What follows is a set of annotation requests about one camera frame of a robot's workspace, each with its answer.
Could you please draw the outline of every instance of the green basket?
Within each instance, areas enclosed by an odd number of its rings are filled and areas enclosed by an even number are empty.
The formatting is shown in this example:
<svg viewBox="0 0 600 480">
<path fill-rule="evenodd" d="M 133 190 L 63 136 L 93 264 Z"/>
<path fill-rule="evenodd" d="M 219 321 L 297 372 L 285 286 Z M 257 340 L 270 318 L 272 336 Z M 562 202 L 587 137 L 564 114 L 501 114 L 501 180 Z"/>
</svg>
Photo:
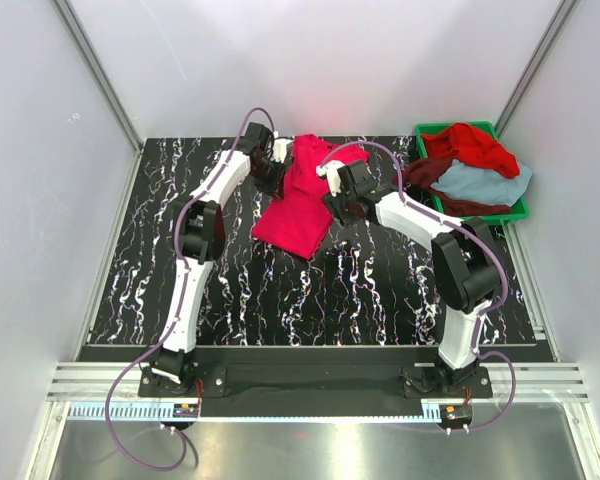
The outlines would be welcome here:
<svg viewBox="0 0 600 480">
<path fill-rule="evenodd" d="M 493 128 L 493 125 L 489 122 L 465 122 L 471 126 L 479 128 L 483 132 L 487 132 L 493 138 L 498 140 L 498 134 L 496 130 Z M 440 133 L 445 128 L 453 125 L 452 123 L 421 123 L 416 126 L 416 144 L 418 146 L 418 153 L 421 158 L 426 158 L 427 149 L 424 146 L 424 140 L 422 140 L 422 134 L 435 135 Z M 433 198 L 433 206 L 434 208 L 444 213 L 444 207 L 442 206 L 442 201 L 436 195 L 431 195 Z M 516 203 L 511 207 L 511 213 L 507 215 L 485 215 L 482 218 L 488 225 L 496 226 L 496 225 L 510 225 L 512 223 L 517 222 L 521 218 L 527 218 L 529 216 L 529 207 L 527 206 L 527 202 L 524 201 L 523 197 L 520 197 Z"/>
</svg>

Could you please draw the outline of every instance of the white panel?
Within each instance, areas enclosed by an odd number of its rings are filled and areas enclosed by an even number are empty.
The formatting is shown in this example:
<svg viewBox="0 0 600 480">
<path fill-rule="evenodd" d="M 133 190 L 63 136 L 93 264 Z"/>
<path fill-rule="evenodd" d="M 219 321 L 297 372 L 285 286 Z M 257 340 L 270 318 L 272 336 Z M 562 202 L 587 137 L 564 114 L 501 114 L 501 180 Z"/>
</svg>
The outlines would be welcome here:
<svg viewBox="0 0 600 480">
<path fill-rule="evenodd" d="M 504 143 L 535 172 L 519 228 L 600 426 L 600 0 L 578 6 Z"/>
<path fill-rule="evenodd" d="M 558 0 L 73 0 L 141 135 L 495 122 Z"/>
<path fill-rule="evenodd" d="M 0 479 L 75 348 L 132 152 L 48 0 L 0 0 Z"/>
</svg>

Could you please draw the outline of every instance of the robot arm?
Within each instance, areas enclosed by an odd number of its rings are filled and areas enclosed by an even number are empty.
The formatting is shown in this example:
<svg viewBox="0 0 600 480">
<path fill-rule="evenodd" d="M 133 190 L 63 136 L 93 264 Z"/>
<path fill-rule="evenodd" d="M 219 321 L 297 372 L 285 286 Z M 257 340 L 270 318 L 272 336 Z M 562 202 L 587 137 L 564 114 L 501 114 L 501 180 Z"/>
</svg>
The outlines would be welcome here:
<svg viewBox="0 0 600 480">
<path fill-rule="evenodd" d="M 191 193 L 191 197 L 198 200 L 186 212 L 177 232 L 183 258 L 176 259 L 175 286 L 163 335 L 172 321 L 177 325 L 166 338 L 158 360 L 151 364 L 154 374 L 185 385 L 193 382 L 192 362 L 187 357 L 196 346 L 198 316 L 207 279 L 213 262 L 220 258 L 225 246 L 222 208 L 248 175 L 254 177 L 263 193 L 282 196 L 290 142 L 276 139 L 263 125 L 249 124 L 230 161 L 227 161 L 229 150 L 224 150 L 207 178 Z M 174 206 L 179 212 L 184 203 Z"/>
<path fill-rule="evenodd" d="M 318 167 L 317 174 L 329 182 L 331 193 L 323 200 L 342 225 L 369 220 L 407 235 L 432 252 L 436 287 L 447 314 L 428 382 L 443 393 L 458 391 L 478 367 L 474 332 L 482 327 L 484 315 L 479 312 L 491 305 L 500 277 L 484 251 L 450 225 L 464 227 L 495 251 L 488 226 L 477 217 L 463 223 L 415 201 L 411 202 L 416 208 L 405 204 L 394 186 L 378 186 L 362 161 L 349 165 L 332 161 Z"/>
</svg>

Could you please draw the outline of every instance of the silver metal surface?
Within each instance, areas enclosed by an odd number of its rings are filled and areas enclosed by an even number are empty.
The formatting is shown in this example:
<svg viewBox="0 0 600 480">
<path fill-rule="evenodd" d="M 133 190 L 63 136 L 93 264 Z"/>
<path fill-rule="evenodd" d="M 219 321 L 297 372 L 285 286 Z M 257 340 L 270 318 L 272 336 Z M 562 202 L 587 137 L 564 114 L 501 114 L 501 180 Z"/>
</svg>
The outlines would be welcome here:
<svg viewBox="0 0 600 480">
<path fill-rule="evenodd" d="M 123 363 L 60 363 L 49 388 L 48 400 L 102 401 L 120 372 Z M 483 364 L 489 369 L 495 401 L 502 401 L 511 391 L 509 368 L 501 363 Z M 516 403 L 587 402 L 588 397 L 578 367 L 574 363 L 516 363 Z M 138 400 L 140 369 L 132 369 L 120 382 L 114 400 Z M 493 399 L 475 399 L 491 403 Z M 449 403 L 448 399 L 429 399 L 426 403 Z"/>
<path fill-rule="evenodd" d="M 47 480 L 50 478 L 68 412 L 68 402 L 48 404 L 45 426 L 40 431 L 37 448 L 33 452 L 27 472 L 27 480 Z"/>
<path fill-rule="evenodd" d="M 518 80 L 518 84 L 513 89 L 511 97 L 509 97 L 507 104 L 502 110 L 500 118 L 496 122 L 496 133 L 498 136 L 502 136 L 504 131 L 509 126 L 509 122 L 518 108 L 518 105 L 520 105 L 520 102 L 527 93 L 531 82 L 546 60 L 551 47 L 553 47 L 556 39 L 567 24 L 567 21 L 571 17 L 571 14 L 575 10 L 575 7 L 578 5 L 578 3 L 580 3 L 580 0 L 562 0 L 560 5 L 558 5 L 558 8 L 549 21 L 549 25 L 547 25 L 547 28 L 544 31 L 538 46 L 533 52 L 529 63 L 522 72 L 522 76 L 520 77 L 520 80 Z"/>
<path fill-rule="evenodd" d="M 565 405 L 564 410 L 586 478 L 600 480 L 600 433 L 591 404 Z"/>
<path fill-rule="evenodd" d="M 551 347 L 553 357 L 558 361 L 560 360 L 560 352 L 553 331 L 551 330 L 551 324 L 547 318 L 547 311 L 540 295 L 538 282 L 531 267 L 531 261 L 529 260 L 525 244 L 515 225 L 504 227 L 504 232 L 522 295 L 527 306 L 527 311 L 529 312 L 529 318 L 534 328 L 536 340 L 546 339 Z"/>
<path fill-rule="evenodd" d="M 60 18 L 67 27 L 67 30 L 73 38 L 76 47 L 80 51 L 80 55 L 84 59 L 89 72 L 93 76 L 93 79 L 100 89 L 100 92 L 107 102 L 107 105 L 109 105 L 111 113 L 118 122 L 118 125 L 120 125 L 125 137 L 127 137 L 131 148 L 133 148 L 134 152 L 138 153 L 142 148 L 144 141 L 140 138 L 138 132 L 136 132 L 136 129 L 131 123 L 129 116 L 125 112 L 120 99 L 116 95 L 116 92 L 113 89 L 107 74 L 102 68 L 93 46 L 91 45 L 91 42 L 89 41 L 89 38 L 87 37 L 87 34 L 80 23 L 80 20 L 76 16 L 76 13 L 71 6 L 71 2 L 69 0 L 51 0 L 51 3 L 56 7 Z"/>
<path fill-rule="evenodd" d="M 476 423 L 497 414 L 476 409 Z M 124 442 L 150 424 L 116 423 Z M 103 422 L 67 422 L 54 480 L 101 479 L 560 479 L 585 478 L 557 405 L 517 405 L 502 423 L 479 434 L 447 437 L 437 427 L 200 423 L 185 430 L 197 447 L 184 466 L 163 474 L 122 455 L 94 464 L 114 449 Z M 167 465 L 181 452 L 177 439 L 152 432 L 128 448 L 146 462 Z"/>
</svg>

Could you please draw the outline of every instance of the red cloth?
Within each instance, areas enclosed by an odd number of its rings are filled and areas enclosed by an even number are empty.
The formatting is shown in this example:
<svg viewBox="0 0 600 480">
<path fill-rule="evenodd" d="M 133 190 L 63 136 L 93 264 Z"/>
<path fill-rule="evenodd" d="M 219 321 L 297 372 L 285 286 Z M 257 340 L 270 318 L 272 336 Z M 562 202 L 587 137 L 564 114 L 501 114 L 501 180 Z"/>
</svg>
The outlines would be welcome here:
<svg viewBox="0 0 600 480">
<path fill-rule="evenodd" d="M 275 198 L 253 228 L 252 235 L 305 259 L 310 259 L 327 235 L 333 217 L 322 203 L 329 192 L 316 167 L 338 145 L 315 135 L 294 139 L 293 164 L 284 179 L 284 199 Z M 357 145 L 345 147 L 332 157 L 342 163 L 369 161 L 369 153 Z"/>
<path fill-rule="evenodd" d="M 495 170 L 507 178 L 520 175 L 515 155 L 486 132 L 454 123 L 437 135 L 422 134 L 429 158 L 452 157 L 473 167 Z"/>
<path fill-rule="evenodd" d="M 402 183 L 407 182 L 411 185 L 417 185 L 440 197 L 444 213 L 452 217 L 472 217 L 483 215 L 501 215 L 511 213 L 511 207 L 508 205 L 483 205 L 482 203 L 471 202 L 469 200 L 454 200 L 447 197 L 444 193 L 431 188 L 431 184 L 440 178 L 451 166 L 453 158 L 423 158 L 410 164 L 402 172 Z"/>
</svg>

